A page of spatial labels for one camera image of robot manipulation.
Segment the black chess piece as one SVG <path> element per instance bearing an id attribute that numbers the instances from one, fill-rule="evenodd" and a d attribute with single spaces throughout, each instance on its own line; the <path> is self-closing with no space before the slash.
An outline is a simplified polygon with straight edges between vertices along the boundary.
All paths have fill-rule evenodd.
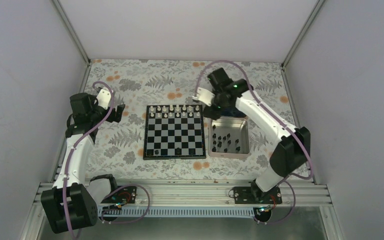
<path id="1" fill-rule="evenodd" d="M 174 149 L 174 155 L 175 156 L 180 156 L 182 154 L 182 149 L 177 147 Z"/>

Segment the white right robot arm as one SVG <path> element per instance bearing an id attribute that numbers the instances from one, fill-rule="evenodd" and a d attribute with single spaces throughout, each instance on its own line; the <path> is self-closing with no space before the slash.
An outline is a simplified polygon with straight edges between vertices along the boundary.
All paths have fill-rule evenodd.
<path id="1" fill-rule="evenodd" d="M 275 113 L 257 95 L 247 76 L 234 81 L 223 68 L 219 68 L 211 72 L 207 79 L 212 89 L 197 86 L 194 96 L 205 104 L 205 117 L 217 120 L 226 108 L 235 107 L 276 144 L 269 158 L 269 166 L 251 184 L 252 200 L 262 204 L 269 199 L 272 188 L 286 180 L 296 169 L 311 162 L 310 131 L 306 127 L 296 127 Z"/>

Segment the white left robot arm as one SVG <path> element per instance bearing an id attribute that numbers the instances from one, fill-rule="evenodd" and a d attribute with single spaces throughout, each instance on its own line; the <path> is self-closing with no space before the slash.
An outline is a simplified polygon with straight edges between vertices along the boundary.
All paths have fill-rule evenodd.
<path id="1" fill-rule="evenodd" d="M 85 180 L 99 126 L 104 122 L 119 123 L 125 105 L 115 106 L 113 94 L 106 88 L 97 95 L 77 93 L 69 100 L 72 113 L 66 122 L 62 168 L 52 188 L 40 197 L 55 234 L 94 226 L 98 221 L 98 205 L 103 200 L 114 202 L 120 191 L 112 174 L 95 176 L 88 186 Z"/>

